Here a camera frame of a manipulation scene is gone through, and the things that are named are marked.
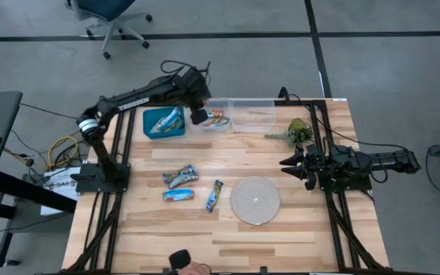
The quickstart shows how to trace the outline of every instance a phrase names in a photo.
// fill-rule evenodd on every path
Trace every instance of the chair base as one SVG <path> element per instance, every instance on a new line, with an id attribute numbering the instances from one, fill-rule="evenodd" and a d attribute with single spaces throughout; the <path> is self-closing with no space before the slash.
<path id="1" fill-rule="evenodd" d="M 122 15 L 117 17 L 113 21 L 99 20 L 95 24 L 88 25 L 86 26 L 86 33 L 88 34 L 89 39 L 94 40 L 94 35 L 90 31 L 91 29 L 109 26 L 108 32 L 106 33 L 105 36 L 105 41 L 101 46 L 103 56 L 106 59 L 109 59 L 111 57 L 110 54 L 106 51 L 106 47 L 108 46 L 116 30 L 118 30 L 120 34 L 123 34 L 125 32 L 126 34 L 133 35 L 142 42 L 142 47 L 147 49 L 149 47 L 149 43 L 144 39 L 144 37 L 142 37 L 137 31 L 135 31 L 132 27 L 128 26 L 127 24 L 128 21 L 137 18 L 145 18 L 149 22 L 153 20 L 152 15 L 149 15 L 147 12 L 139 12 L 133 15 Z"/>

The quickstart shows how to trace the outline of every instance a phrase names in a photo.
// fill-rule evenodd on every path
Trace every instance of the clear plastic container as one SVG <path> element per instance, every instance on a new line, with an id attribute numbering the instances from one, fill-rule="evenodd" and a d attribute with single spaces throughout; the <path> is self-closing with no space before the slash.
<path id="1" fill-rule="evenodd" d="M 268 132 L 276 122 L 274 101 L 231 99 L 231 122 L 237 132 Z"/>
<path id="2" fill-rule="evenodd" d="M 230 99 L 210 99 L 208 105 L 204 108 L 208 111 L 222 111 L 223 116 L 226 118 L 231 118 L 230 115 Z M 191 111 L 188 108 L 185 108 L 184 116 L 186 119 L 186 123 L 193 133 L 201 134 L 201 133 L 209 133 L 209 132 L 226 132 L 230 128 L 231 120 L 226 124 L 218 127 L 205 127 L 209 120 L 202 122 L 198 125 L 194 125 L 191 122 Z"/>

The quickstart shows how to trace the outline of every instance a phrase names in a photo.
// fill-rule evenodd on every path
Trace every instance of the office chair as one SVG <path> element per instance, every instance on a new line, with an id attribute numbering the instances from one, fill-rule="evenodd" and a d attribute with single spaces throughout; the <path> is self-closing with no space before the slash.
<path id="1" fill-rule="evenodd" d="M 66 0 L 66 7 L 72 9 L 77 20 L 83 21 L 88 18 L 96 18 L 98 22 L 86 26 L 86 33 L 89 39 L 94 40 L 94 36 L 90 29 L 110 26 L 108 33 L 105 36 L 105 41 L 101 46 L 103 56 L 109 59 L 111 56 L 106 51 L 109 41 L 112 39 L 115 30 L 118 29 L 120 34 L 123 31 L 135 36 L 142 41 L 144 48 L 149 47 L 149 43 L 133 28 L 127 25 L 127 22 L 135 18 L 145 17 L 147 21 L 152 21 L 152 16 L 147 12 L 139 12 L 133 15 L 121 15 L 130 7 L 135 0 Z"/>

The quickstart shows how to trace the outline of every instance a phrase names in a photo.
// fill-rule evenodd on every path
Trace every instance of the chair wheel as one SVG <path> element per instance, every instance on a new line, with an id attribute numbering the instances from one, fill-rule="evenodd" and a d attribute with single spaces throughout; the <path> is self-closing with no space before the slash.
<path id="1" fill-rule="evenodd" d="M 90 30 L 86 30 L 86 34 L 88 34 L 88 37 L 90 40 L 95 40 L 95 38 L 93 37 L 93 34 Z"/>

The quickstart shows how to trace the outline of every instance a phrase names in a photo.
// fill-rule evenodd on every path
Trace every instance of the small green plant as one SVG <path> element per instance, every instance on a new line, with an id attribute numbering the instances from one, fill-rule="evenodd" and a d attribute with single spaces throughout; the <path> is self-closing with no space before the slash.
<path id="1" fill-rule="evenodd" d="M 312 137 L 312 129 L 301 118 L 294 118 L 288 127 L 288 131 L 284 133 L 264 135 L 264 138 L 268 139 L 286 139 L 290 147 L 293 147 L 297 143 L 311 141 Z"/>

